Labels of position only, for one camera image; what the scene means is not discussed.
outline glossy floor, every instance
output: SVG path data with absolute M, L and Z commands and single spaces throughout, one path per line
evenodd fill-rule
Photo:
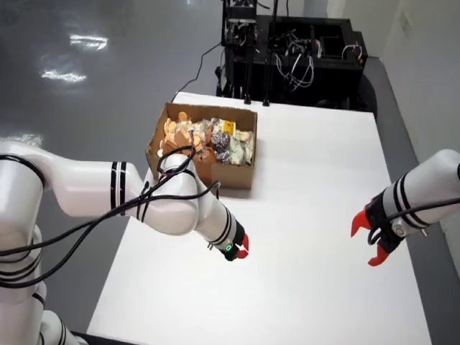
M 305 5 L 307 13 L 323 11 L 323 3 L 314 3 Z M 0 137 L 77 160 L 128 160 L 143 175 L 160 109 L 219 42 L 220 13 L 217 0 L 4 0 Z M 206 57 L 188 91 L 214 94 L 220 53 Z M 417 162 L 385 69 L 369 60 L 366 73 L 376 88 L 377 124 L 395 179 Z M 39 225 L 45 238 L 80 222 L 64 215 L 52 194 L 44 197 Z M 47 280 L 47 307 L 71 329 L 86 330 L 125 226 L 122 218 L 101 224 Z M 460 339 L 460 330 L 449 327 L 449 320 L 460 319 L 460 283 L 443 234 L 409 245 L 433 343 L 452 344 Z M 69 246 L 46 249 L 44 270 Z

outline white table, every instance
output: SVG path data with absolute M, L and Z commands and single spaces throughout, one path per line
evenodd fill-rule
M 380 267 L 351 220 L 390 184 L 373 115 L 181 93 L 259 113 L 249 195 L 221 200 L 251 251 L 227 262 L 197 234 L 131 220 L 88 329 L 136 344 L 430 344 L 408 248 Z

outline snack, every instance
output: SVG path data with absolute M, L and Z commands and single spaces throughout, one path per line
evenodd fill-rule
M 184 130 L 188 132 L 188 130 L 192 128 L 192 126 L 193 126 L 192 121 L 180 121 L 176 123 L 175 131 L 179 132 L 179 131 Z
M 213 134 L 215 133 L 228 133 L 234 135 L 236 131 L 236 123 L 222 119 L 211 119 L 213 124 Z
M 229 151 L 231 164 L 242 165 L 246 161 L 243 144 L 233 137 L 230 137 Z
M 236 123 L 218 118 L 203 119 L 192 123 L 184 111 L 178 114 L 178 121 L 167 119 L 165 122 L 165 138 L 160 142 L 158 157 L 192 144 L 196 154 L 194 162 L 213 164 L 243 165 L 252 164 L 254 155 L 254 133 L 236 129 Z M 180 153 L 189 155 L 190 149 Z
M 166 133 L 166 136 L 165 136 L 165 143 L 170 140 L 171 142 L 173 142 L 175 144 L 175 139 L 174 139 L 174 135 L 171 134 L 171 133 Z
M 165 135 L 167 134 L 167 129 L 168 129 L 170 123 L 171 123 L 171 119 L 168 117 L 166 122 L 165 122 L 165 126 L 163 127 L 163 130 L 165 131 Z
M 171 121 L 167 126 L 168 133 L 175 133 L 176 124 L 174 121 Z
M 186 114 L 184 111 L 181 111 L 181 112 L 179 113 L 179 117 L 178 117 L 178 118 L 179 118 L 179 121 L 180 121 L 180 122 L 184 122 L 184 121 L 187 121 L 187 120 L 188 120 L 188 116 L 187 116 L 187 114 Z
M 230 151 L 225 151 L 222 153 L 216 153 L 216 159 L 218 162 L 227 164 L 230 162 Z
M 251 136 L 248 142 L 244 145 L 244 150 L 246 151 L 246 163 L 252 164 L 252 156 L 254 155 L 254 134 L 250 132 Z
M 186 132 L 185 130 L 180 130 L 179 132 L 175 133 L 174 136 L 175 142 L 178 144 L 178 146 L 190 146 L 190 133 Z
M 213 134 L 213 126 L 212 126 L 212 124 L 209 124 L 208 128 L 206 130 L 206 140 L 205 140 L 206 145 L 211 144 L 211 135 L 212 134 Z
M 228 133 L 214 133 L 211 135 L 211 145 L 221 153 L 227 151 L 230 145 L 230 136 Z
M 163 149 L 163 154 L 167 155 L 171 151 L 178 148 L 178 145 L 171 140 L 165 140 L 165 148 Z
M 196 133 L 193 134 L 193 145 L 195 147 L 201 146 L 201 137 L 199 134 L 196 134 Z
M 238 129 L 235 131 L 235 138 L 238 139 L 240 142 L 248 142 L 251 138 L 252 132 L 243 132 L 239 131 Z

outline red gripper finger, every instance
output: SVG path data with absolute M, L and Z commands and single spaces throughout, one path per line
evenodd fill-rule
M 247 234 L 244 234 L 243 243 L 241 245 L 246 250 L 239 250 L 238 255 L 236 256 L 238 257 L 238 259 L 244 259 L 249 255 L 249 237 L 247 236 Z
M 359 228 L 371 229 L 371 225 L 366 217 L 366 209 L 359 212 L 354 218 L 353 223 L 351 223 L 351 237 L 353 237 L 359 230 Z
M 370 266 L 378 266 L 382 264 L 387 258 L 388 258 L 388 253 L 386 253 L 385 250 L 378 244 L 377 245 L 377 256 L 373 257 L 372 259 L 369 260 L 368 264 Z

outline cardboard box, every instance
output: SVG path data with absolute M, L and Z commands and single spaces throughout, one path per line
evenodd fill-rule
M 157 165 L 159 157 L 157 156 L 160 148 L 160 141 L 165 138 L 164 125 L 169 117 L 173 121 L 178 120 L 178 114 L 184 111 L 188 117 L 197 122 L 203 119 L 211 120 L 220 118 L 236 122 L 236 128 L 241 131 L 252 131 L 254 133 L 254 154 L 252 164 L 245 166 L 228 165 L 228 164 L 208 164 L 204 162 L 195 162 L 198 176 L 205 185 L 210 185 L 215 181 L 220 181 L 223 188 L 234 189 L 251 189 L 252 176 L 256 162 L 257 146 L 257 113 L 246 109 L 225 108 L 220 106 L 192 106 L 190 104 L 167 103 L 163 108 L 160 119 L 152 140 L 145 152 L 150 169 L 155 179 L 158 178 Z

